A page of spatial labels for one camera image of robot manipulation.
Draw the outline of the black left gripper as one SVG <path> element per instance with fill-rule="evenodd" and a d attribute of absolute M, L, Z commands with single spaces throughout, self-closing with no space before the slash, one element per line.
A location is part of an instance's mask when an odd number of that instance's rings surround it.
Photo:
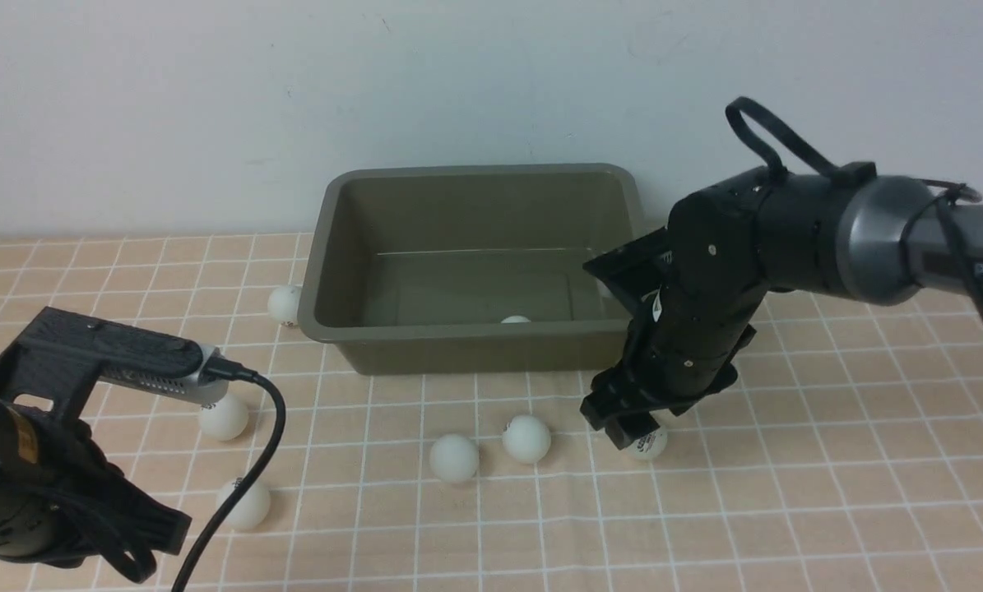
<path fill-rule="evenodd" d="M 108 461 L 85 421 L 0 402 L 0 561 L 74 569 L 99 556 L 144 582 L 191 524 Z"/>

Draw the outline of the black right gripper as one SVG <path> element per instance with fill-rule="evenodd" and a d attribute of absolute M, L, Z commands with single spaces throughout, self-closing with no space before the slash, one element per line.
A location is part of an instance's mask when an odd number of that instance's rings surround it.
<path fill-rule="evenodd" d="M 580 412 L 594 431 L 608 426 L 616 450 L 661 427 L 651 414 L 680 416 L 736 380 L 735 354 L 749 344 L 759 285 L 725 297 L 689 297 L 661 286 L 629 323 L 623 351 L 594 376 Z"/>

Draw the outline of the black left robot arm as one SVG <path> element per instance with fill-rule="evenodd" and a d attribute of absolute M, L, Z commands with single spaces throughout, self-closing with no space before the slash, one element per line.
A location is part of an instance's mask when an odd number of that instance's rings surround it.
<path fill-rule="evenodd" d="M 131 582 L 149 580 L 155 555 L 179 555 L 191 518 L 127 479 L 94 442 L 81 409 L 96 385 L 41 394 L 50 409 L 0 390 L 0 561 L 75 569 L 103 558 Z"/>

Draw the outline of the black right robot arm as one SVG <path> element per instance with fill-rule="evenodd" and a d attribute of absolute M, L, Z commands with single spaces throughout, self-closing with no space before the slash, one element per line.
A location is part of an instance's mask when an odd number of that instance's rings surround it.
<path fill-rule="evenodd" d="M 740 173 L 679 200 L 663 228 L 585 263 L 630 314 L 619 361 L 581 413 L 623 450 L 738 379 L 733 360 L 770 293 L 889 307 L 965 294 L 983 322 L 983 203 L 962 184 Z"/>

